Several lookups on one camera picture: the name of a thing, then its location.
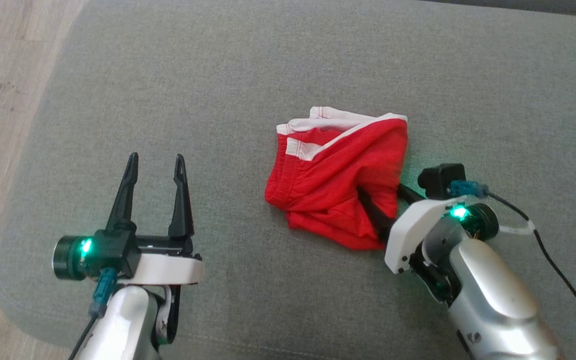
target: white stripe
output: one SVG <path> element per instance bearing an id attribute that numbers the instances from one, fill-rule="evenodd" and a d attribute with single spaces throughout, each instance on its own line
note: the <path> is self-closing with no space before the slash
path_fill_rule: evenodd
<path id="1" fill-rule="evenodd" d="M 317 143 L 307 143 L 307 142 L 299 141 L 297 139 L 293 139 L 292 137 L 289 137 L 287 139 L 287 145 L 286 145 L 286 152 L 285 153 L 286 153 L 286 155 L 293 155 L 294 157 L 298 157 L 300 160 L 304 160 L 306 162 L 311 162 L 319 153 L 326 150 L 327 148 L 330 148 L 331 146 L 333 146 L 336 142 L 340 141 L 341 139 L 343 139 L 345 137 L 349 137 L 350 135 L 358 132 L 359 130 L 361 130 L 361 129 L 369 126 L 369 125 L 373 125 L 374 123 L 379 123 L 379 121 L 385 121 L 385 120 L 390 120 L 390 119 L 399 119 L 399 120 L 403 120 L 403 121 L 408 121 L 408 118 L 406 116 L 387 113 L 387 114 L 379 116 L 379 117 L 377 117 L 371 121 L 362 122 L 359 125 L 356 125 L 350 129 L 346 130 L 345 132 L 343 132 L 339 136 L 337 136 L 334 139 L 327 142 L 325 145 L 319 145 Z"/>
<path id="2" fill-rule="evenodd" d="M 335 109 L 330 106 L 313 106 L 310 109 L 311 119 L 343 119 L 343 120 L 357 120 L 357 121 L 371 121 L 375 117 L 362 114 L 356 114 L 350 111 L 343 111 Z"/>
<path id="3" fill-rule="evenodd" d="M 280 123 L 277 125 L 277 133 L 279 135 L 288 135 L 290 133 L 290 129 L 288 129 L 287 123 Z"/>
<path id="4" fill-rule="evenodd" d="M 348 120 L 343 118 L 293 118 L 284 125 L 293 133 L 305 133 L 314 128 L 345 132 L 363 123 L 365 123 L 363 120 Z"/>

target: red shorts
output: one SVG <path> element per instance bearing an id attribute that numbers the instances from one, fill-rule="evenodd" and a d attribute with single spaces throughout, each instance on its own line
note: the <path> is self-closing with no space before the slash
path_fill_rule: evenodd
<path id="1" fill-rule="evenodd" d="M 374 118 L 315 106 L 309 118 L 277 125 L 277 157 L 265 200 L 286 212 L 288 227 L 353 250 L 384 249 L 357 197 L 364 189 L 384 214 L 397 211 L 408 118 Z"/>

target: blue connector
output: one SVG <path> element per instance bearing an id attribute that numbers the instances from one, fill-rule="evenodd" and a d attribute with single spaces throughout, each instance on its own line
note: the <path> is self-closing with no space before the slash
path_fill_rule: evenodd
<path id="1" fill-rule="evenodd" d="M 101 269 L 101 275 L 96 281 L 96 289 L 92 294 L 92 303 L 88 309 L 88 314 L 91 317 L 96 316 L 99 319 L 104 317 L 108 307 L 108 299 L 113 294 L 115 284 L 117 284 L 117 270 L 114 268 Z"/>
<path id="2" fill-rule="evenodd" d="M 477 181 L 468 180 L 452 180 L 450 182 L 450 194 L 453 197 L 474 195 L 477 198 L 486 198 L 488 192 L 488 185 L 480 184 Z"/>

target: gray fabric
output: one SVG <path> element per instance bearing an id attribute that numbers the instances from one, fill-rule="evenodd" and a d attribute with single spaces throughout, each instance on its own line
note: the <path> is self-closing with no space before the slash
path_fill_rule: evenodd
<path id="1" fill-rule="evenodd" d="M 576 15 L 576 0 L 425 0 L 426 2 Z"/>
<path id="2" fill-rule="evenodd" d="M 132 151 L 137 232 L 164 235 L 182 153 L 207 271 L 183 290 L 167 359 L 465 358 L 420 280 L 393 275 L 383 253 L 290 231 L 265 203 L 275 125 L 313 105 L 409 116 L 403 182 L 464 162 L 534 218 L 576 286 L 576 17 L 391 0 L 93 0 L 19 166 L 3 311 L 73 346 L 93 284 L 55 278 L 55 242 L 105 225 Z M 491 244 L 576 359 L 576 302 L 535 240 Z"/>

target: black cable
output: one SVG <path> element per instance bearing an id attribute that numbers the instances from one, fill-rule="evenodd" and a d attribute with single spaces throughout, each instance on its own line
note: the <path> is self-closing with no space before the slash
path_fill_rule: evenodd
<path id="1" fill-rule="evenodd" d="M 90 321 L 88 322 L 86 328 L 84 329 L 84 332 L 81 333 L 81 336 L 79 337 L 79 340 L 75 344 L 75 348 L 72 349 L 72 353 L 70 353 L 70 357 L 68 358 L 68 360 L 75 359 L 75 356 L 77 356 L 77 352 L 80 351 L 80 347 L 82 347 L 82 344 L 84 344 L 84 340 L 86 340 L 86 337 L 88 336 L 88 333 L 92 329 L 92 326 L 95 325 L 95 321 L 97 321 L 97 318 L 98 315 L 96 314 L 90 316 Z"/>
<path id="2" fill-rule="evenodd" d="M 560 270 L 560 268 L 557 267 L 557 265 L 555 264 L 553 259 L 551 259 L 551 256 L 548 255 L 548 251 L 546 251 L 546 247 L 544 246 L 544 242 L 542 241 L 542 237 L 539 235 L 539 231 L 537 231 L 537 229 L 535 228 L 535 224 L 532 224 L 532 221 L 530 221 L 530 219 L 528 218 L 528 215 L 526 215 L 526 213 L 523 212 L 522 210 L 519 210 L 519 208 L 516 207 L 515 205 L 512 205 L 512 203 L 510 203 L 507 200 L 497 196 L 496 194 L 494 194 L 490 191 L 486 191 L 486 194 L 488 196 L 490 196 L 490 198 L 493 198 L 494 200 L 498 201 L 499 203 L 506 205 L 506 207 L 512 209 L 515 213 L 519 214 L 524 220 L 528 221 L 531 224 L 530 226 L 532 228 L 532 232 L 534 233 L 534 237 L 537 239 L 537 244 L 539 244 L 539 248 L 541 249 L 541 252 L 543 253 L 544 257 L 546 257 L 546 260 L 548 260 L 548 264 L 550 264 L 550 266 L 554 269 L 554 271 L 557 273 L 557 275 L 564 281 L 567 288 L 570 290 L 570 292 L 572 293 L 572 295 L 576 299 L 575 288 L 573 287 L 572 284 L 570 284 L 570 281 L 566 278 L 566 276 L 564 276 L 564 274 Z"/>

